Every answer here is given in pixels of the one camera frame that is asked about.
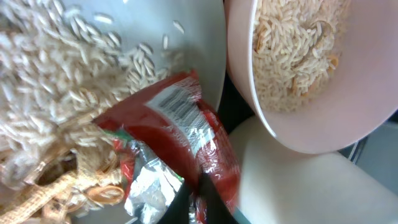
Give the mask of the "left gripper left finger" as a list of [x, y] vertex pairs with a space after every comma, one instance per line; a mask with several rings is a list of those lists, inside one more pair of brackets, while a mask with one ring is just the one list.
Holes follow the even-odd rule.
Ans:
[[189, 185], [184, 182], [161, 218], [161, 224], [189, 224], [191, 194]]

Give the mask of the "pink bowl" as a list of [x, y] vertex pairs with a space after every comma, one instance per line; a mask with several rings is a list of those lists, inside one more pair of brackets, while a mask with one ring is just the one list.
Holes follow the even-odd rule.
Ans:
[[306, 154], [337, 151], [397, 110], [397, 0], [351, 3], [343, 55], [327, 89], [293, 113], [264, 112], [252, 75], [254, 0], [224, 4], [229, 77], [273, 138]]

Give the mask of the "white cup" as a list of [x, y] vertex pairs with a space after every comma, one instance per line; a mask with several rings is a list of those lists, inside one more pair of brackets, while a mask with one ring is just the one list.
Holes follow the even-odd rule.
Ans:
[[241, 163], [238, 209], [251, 223], [397, 223], [397, 195], [340, 153], [290, 150], [256, 117], [229, 139]]

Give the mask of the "red snack wrapper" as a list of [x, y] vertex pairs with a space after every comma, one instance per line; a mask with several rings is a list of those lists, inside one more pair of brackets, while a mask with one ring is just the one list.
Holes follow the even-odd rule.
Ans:
[[233, 216], [239, 163], [220, 119], [201, 96], [195, 71], [145, 87], [94, 122], [116, 138], [114, 148], [123, 157], [129, 183], [124, 207], [130, 215], [139, 215], [142, 223], [161, 223], [185, 182], [192, 191], [190, 222], [206, 223], [206, 202], [199, 195], [199, 178], [206, 173]]

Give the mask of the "grey plate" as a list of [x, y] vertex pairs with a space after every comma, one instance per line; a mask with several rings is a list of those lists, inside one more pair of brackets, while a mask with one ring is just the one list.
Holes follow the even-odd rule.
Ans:
[[145, 43], [152, 47], [154, 60], [159, 63], [180, 54], [180, 65], [169, 76], [179, 70], [198, 69], [205, 96], [212, 106], [219, 105], [225, 56], [223, 9], [220, 2], [60, 2], [64, 7], [77, 8], [83, 20], [100, 32], [115, 33], [121, 39], [123, 52]]

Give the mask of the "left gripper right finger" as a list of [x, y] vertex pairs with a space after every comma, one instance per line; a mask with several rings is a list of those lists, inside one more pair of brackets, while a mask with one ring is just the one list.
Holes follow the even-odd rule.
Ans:
[[206, 202], [207, 224], [238, 224], [219, 196], [210, 176], [202, 173], [199, 178], [199, 195]]

